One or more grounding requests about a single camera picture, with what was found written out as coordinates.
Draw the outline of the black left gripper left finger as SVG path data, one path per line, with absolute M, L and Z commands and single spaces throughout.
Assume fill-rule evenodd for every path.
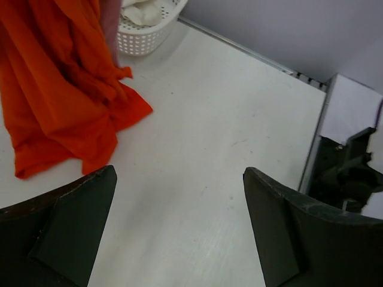
M 113 201 L 112 165 L 1 209 L 1 286 L 87 286 Z

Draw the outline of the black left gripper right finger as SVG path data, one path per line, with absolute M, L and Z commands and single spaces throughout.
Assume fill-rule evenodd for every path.
M 244 192 L 266 286 L 381 286 L 382 221 L 248 167 Z

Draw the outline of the orange t shirt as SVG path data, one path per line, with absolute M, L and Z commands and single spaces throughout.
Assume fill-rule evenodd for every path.
M 1 2 L 1 105 L 26 179 L 70 158 L 106 165 L 117 133 L 152 113 L 114 65 L 99 1 Z

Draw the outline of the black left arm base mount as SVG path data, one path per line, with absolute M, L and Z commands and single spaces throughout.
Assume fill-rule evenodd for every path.
M 351 136 L 345 144 L 322 137 L 312 172 L 308 195 L 333 207 L 361 213 L 374 193 L 382 192 L 382 173 L 368 163 L 368 127 Z

